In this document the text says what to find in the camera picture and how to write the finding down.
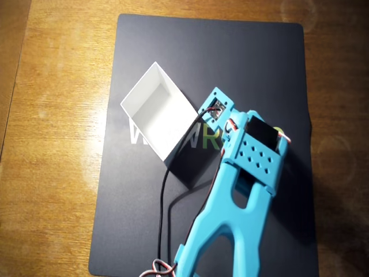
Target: wooden table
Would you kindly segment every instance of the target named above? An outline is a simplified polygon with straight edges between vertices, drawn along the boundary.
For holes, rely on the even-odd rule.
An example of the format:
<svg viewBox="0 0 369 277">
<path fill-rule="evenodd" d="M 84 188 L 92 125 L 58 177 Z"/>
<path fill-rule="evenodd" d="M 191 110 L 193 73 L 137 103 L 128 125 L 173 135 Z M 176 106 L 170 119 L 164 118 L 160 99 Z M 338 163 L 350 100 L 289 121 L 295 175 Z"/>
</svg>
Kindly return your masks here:
<svg viewBox="0 0 369 277">
<path fill-rule="evenodd" d="M 320 274 L 369 276 L 366 1 L 29 3 L 0 0 L 1 277 L 89 275 L 120 13 L 304 26 Z"/>
</svg>

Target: green lettering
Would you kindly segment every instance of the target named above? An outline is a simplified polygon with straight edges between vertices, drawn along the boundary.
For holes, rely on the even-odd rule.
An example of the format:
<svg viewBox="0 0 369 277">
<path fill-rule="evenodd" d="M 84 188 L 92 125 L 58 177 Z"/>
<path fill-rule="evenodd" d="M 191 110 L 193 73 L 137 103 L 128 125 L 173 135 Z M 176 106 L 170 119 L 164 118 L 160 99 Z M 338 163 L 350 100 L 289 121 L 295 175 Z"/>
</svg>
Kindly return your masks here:
<svg viewBox="0 0 369 277">
<path fill-rule="evenodd" d="M 274 127 L 278 132 L 281 132 L 282 134 L 284 134 L 283 130 L 279 127 Z"/>
<path fill-rule="evenodd" d="M 208 124 L 204 124 L 204 131 L 203 131 L 203 134 L 202 134 L 202 147 L 203 149 L 207 149 L 208 148 L 208 140 L 210 140 L 214 146 L 214 149 L 215 150 L 219 150 L 219 146 L 217 144 L 217 142 L 215 141 L 219 134 L 220 134 L 220 131 L 218 129 L 218 131 L 215 133 L 215 134 L 208 134 L 208 128 L 209 128 L 209 125 Z"/>
</svg>

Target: white lettering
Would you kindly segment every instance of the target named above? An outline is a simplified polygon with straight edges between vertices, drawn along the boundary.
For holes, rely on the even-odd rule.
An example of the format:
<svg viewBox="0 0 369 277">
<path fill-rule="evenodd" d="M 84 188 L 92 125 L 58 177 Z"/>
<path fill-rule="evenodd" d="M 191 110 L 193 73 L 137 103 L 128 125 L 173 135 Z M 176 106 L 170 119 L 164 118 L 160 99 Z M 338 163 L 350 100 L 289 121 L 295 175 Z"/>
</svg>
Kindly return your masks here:
<svg viewBox="0 0 369 277">
<path fill-rule="evenodd" d="M 198 135 L 200 134 L 201 123 L 197 123 L 195 128 L 196 128 L 195 136 L 190 136 L 190 143 L 192 148 L 196 148 Z"/>
<path fill-rule="evenodd" d="M 129 133 L 131 136 L 131 143 L 132 144 L 137 144 L 137 140 L 138 140 L 138 136 L 140 135 L 140 131 L 134 126 L 133 120 L 129 118 Z M 142 141 L 144 142 L 144 144 L 147 145 L 147 141 L 142 138 Z"/>
</svg>

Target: open box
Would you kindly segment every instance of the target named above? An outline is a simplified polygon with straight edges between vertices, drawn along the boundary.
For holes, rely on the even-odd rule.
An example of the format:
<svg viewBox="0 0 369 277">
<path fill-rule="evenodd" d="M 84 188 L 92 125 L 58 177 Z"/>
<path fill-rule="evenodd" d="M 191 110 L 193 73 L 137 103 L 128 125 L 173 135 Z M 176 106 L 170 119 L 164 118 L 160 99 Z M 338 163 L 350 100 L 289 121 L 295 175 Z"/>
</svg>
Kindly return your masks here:
<svg viewBox="0 0 369 277">
<path fill-rule="evenodd" d="M 121 102 L 142 136 L 168 166 L 197 112 L 154 62 Z"/>
</svg>

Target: black cable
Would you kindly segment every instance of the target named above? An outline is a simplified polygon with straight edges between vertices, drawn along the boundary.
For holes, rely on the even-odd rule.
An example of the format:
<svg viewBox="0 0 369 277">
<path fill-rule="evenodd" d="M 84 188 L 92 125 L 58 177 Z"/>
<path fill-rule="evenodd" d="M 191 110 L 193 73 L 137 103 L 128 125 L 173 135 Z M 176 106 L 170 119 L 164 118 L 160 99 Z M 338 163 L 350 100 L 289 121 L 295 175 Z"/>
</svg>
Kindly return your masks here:
<svg viewBox="0 0 369 277">
<path fill-rule="evenodd" d="M 160 192 L 160 218 L 159 218 L 159 235 L 158 235 L 158 239 L 157 239 L 157 258 L 160 259 L 161 256 L 161 230 L 163 229 L 163 198 L 164 198 L 164 188 L 165 188 L 165 183 L 167 182 L 167 178 L 168 178 L 168 174 L 169 174 L 169 170 L 172 166 L 172 163 L 174 161 L 174 159 L 178 156 L 178 153 L 180 152 L 180 150 L 182 149 L 183 144 L 185 143 L 187 136 L 190 134 L 191 130 L 193 129 L 193 127 L 195 126 L 195 124 L 204 116 L 204 114 L 206 114 L 208 111 L 214 111 L 214 110 L 220 110 L 219 108 L 207 108 L 206 110 L 202 111 L 196 118 L 195 120 L 192 122 L 191 126 L 188 128 L 188 130 L 186 131 L 186 133 L 184 134 L 182 140 L 180 141 L 177 150 L 174 153 L 174 156 L 172 158 L 172 160 L 170 161 L 168 167 L 167 167 L 167 171 L 165 172 L 164 175 L 164 179 L 163 179 L 163 183 L 161 184 L 161 192 Z"/>
<path fill-rule="evenodd" d="M 192 230 L 192 227 L 193 227 L 193 225 L 194 225 L 194 222 L 195 222 L 196 218 L 198 217 L 198 215 L 201 213 L 201 211 L 202 211 L 202 210 L 203 210 L 203 208 L 205 207 L 206 202 L 208 202 L 208 199 L 209 199 L 210 193 L 212 192 L 212 189 L 213 189 L 213 187 L 214 187 L 215 179 L 217 178 L 217 175 L 218 175 L 218 171 L 219 171 L 219 168 L 220 168 L 220 165 L 221 165 L 221 160 L 222 160 L 222 158 L 223 158 L 223 155 L 224 155 L 224 150 L 223 150 L 223 152 L 222 152 L 222 153 L 221 153 L 221 155 L 220 155 L 219 164 L 218 164 L 217 169 L 216 169 L 216 171 L 215 171 L 215 174 L 214 174 L 214 177 L 213 177 L 213 181 L 212 181 L 212 184 L 210 185 L 210 188 L 209 188 L 208 194 L 206 195 L 205 200 L 204 200 L 204 202 L 202 203 L 201 208 L 198 210 L 198 212 L 197 212 L 197 214 L 196 214 L 196 216 L 195 216 L 194 220 L 192 220 L 192 222 L 191 222 L 191 225 L 190 225 L 189 231 L 187 232 L 187 235 L 186 235 L 186 239 L 185 239 L 185 241 L 184 241 L 184 244 L 186 244 L 186 243 L 187 243 L 187 240 L 188 240 L 188 238 L 189 238 L 189 235 L 190 235 L 190 233 L 191 233 L 191 230 Z"/>
</svg>

